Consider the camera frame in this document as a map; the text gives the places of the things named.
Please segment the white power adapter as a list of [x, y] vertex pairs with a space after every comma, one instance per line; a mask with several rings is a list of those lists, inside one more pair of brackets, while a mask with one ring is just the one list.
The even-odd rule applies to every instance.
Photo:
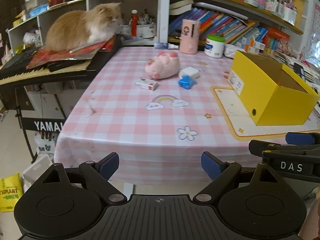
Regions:
[[200, 71], [193, 67], [187, 67], [179, 71], [178, 77], [181, 79], [184, 76], [189, 76], [193, 79], [200, 77]]

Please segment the yellow plastic bag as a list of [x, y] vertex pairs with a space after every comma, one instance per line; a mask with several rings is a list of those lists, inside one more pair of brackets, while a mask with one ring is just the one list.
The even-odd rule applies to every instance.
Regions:
[[18, 200], [22, 197], [23, 190], [20, 181], [20, 174], [1, 178], [0, 180], [0, 211], [14, 211], [14, 207]]

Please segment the red doll figurine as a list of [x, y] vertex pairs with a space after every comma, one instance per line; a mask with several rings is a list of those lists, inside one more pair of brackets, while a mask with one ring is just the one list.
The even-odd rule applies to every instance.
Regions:
[[131, 36], [137, 36], [137, 25], [138, 25], [138, 11], [133, 9], [131, 11]]

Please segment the keyboard stand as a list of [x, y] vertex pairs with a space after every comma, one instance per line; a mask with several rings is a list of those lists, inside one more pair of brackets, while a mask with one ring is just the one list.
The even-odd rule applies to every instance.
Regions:
[[62, 109], [61, 103], [59, 101], [59, 98], [56, 94], [54, 94], [54, 99], [58, 105], [58, 109], [62, 113], [63, 119], [48, 119], [48, 118], [25, 118], [22, 115], [20, 104], [18, 103], [18, 92], [17, 88], [14, 89], [15, 93], [15, 101], [16, 101], [16, 107], [15, 107], [15, 117], [18, 119], [20, 129], [23, 131], [23, 135], [25, 138], [25, 142], [27, 144], [30, 156], [31, 156], [31, 164], [33, 164], [37, 160], [37, 153], [34, 153], [28, 136], [27, 131], [37, 131], [42, 133], [60, 133], [62, 131], [63, 125], [66, 121], [67, 116], [64, 113], [64, 110]]

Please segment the white pen holder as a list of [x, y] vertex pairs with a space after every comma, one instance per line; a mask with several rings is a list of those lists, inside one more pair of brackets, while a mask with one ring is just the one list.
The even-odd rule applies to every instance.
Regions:
[[[131, 35], [131, 25], [123, 25], [122, 34]], [[137, 37], [143, 39], [154, 38], [156, 35], [156, 24], [137, 25]]]

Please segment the blue toy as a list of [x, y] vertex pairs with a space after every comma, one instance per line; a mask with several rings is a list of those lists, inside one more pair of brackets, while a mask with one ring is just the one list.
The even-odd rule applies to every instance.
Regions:
[[197, 82], [192, 77], [185, 75], [179, 79], [178, 84], [184, 89], [191, 89]]

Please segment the blue spray bottle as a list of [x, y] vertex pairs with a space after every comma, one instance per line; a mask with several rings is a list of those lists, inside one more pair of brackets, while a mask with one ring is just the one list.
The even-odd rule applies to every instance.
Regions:
[[170, 49], [179, 49], [179, 46], [171, 43], [157, 42], [157, 43], [154, 43], [154, 48], [170, 50]]

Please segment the white yellow desk mat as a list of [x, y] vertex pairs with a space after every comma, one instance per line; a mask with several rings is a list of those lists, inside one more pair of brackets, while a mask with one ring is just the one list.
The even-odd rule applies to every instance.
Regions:
[[283, 138], [288, 132], [319, 132], [319, 122], [313, 113], [303, 125], [257, 126], [234, 90], [219, 86], [212, 86], [210, 90], [217, 101], [231, 134], [239, 141]]

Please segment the row of colourful books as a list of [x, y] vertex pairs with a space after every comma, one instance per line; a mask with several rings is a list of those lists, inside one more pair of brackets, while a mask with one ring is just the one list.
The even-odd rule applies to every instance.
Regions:
[[267, 34], [267, 26], [258, 21], [242, 20], [223, 12], [192, 7], [169, 23], [170, 37], [178, 39], [185, 32], [182, 26], [183, 20], [200, 22], [199, 46], [201, 47], [205, 46], [208, 35], [217, 36], [224, 39], [226, 44], [232, 44], [255, 27], [259, 29], [258, 40], [262, 40]]

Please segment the red books under cat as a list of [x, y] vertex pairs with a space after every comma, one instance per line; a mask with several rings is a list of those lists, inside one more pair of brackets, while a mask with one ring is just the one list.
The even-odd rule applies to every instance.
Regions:
[[113, 35], [108, 41], [97, 41], [72, 50], [53, 52], [40, 49], [33, 55], [26, 70], [43, 67], [48, 68], [50, 72], [55, 72], [75, 64], [91, 61], [98, 54], [111, 52], [115, 42], [116, 35]]

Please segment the pink paw plush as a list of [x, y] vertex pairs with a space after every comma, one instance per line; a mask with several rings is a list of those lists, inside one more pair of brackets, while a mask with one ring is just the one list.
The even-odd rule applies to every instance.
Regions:
[[145, 66], [146, 75], [153, 80], [161, 80], [172, 77], [181, 69], [180, 60], [176, 52], [160, 52], [157, 57], [148, 59]]

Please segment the pink checkered tablecloth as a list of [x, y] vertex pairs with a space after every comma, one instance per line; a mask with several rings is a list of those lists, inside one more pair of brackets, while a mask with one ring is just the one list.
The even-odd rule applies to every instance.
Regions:
[[199, 52], [179, 53], [182, 68], [200, 71], [191, 89], [178, 77], [161, 80], [154, 90], [135, 81], [145, 75], [152, 48], [123, 48], [102, 68], [83, 93], [59, 135], [54, 160], [65, 167], [119, 155], [114, 180], [132, 184], [199, 183], [208, 180], [200, 166], [209, 151], [223, 161], [255, 166], [250, 140], [231, 134], [210, 88], [228, 87], [234, 59]]

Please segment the small white red box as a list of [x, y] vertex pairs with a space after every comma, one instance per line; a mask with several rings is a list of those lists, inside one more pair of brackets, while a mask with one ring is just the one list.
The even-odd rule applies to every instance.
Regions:
[[141, 89], [154, 91], [158, 87], [159, 83], [158, 81], [141, 77], [135, 81], [135, 85]]

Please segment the orange and white cat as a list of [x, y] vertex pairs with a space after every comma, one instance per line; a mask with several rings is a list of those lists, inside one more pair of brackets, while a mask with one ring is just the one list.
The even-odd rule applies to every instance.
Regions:
[[51, 25], [44, 47], [48, 51], [60, 52], [108, 41], [121, 24], [120, 3], [99, 4], [89, 11], [70, 11]]

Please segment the yellow cardboard box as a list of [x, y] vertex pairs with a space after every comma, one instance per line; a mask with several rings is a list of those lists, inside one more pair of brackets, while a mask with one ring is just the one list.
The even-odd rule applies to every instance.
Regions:
[[302, 125], [319, 95], [289, 66], [236, 51], [228, 82], [258, 126]]

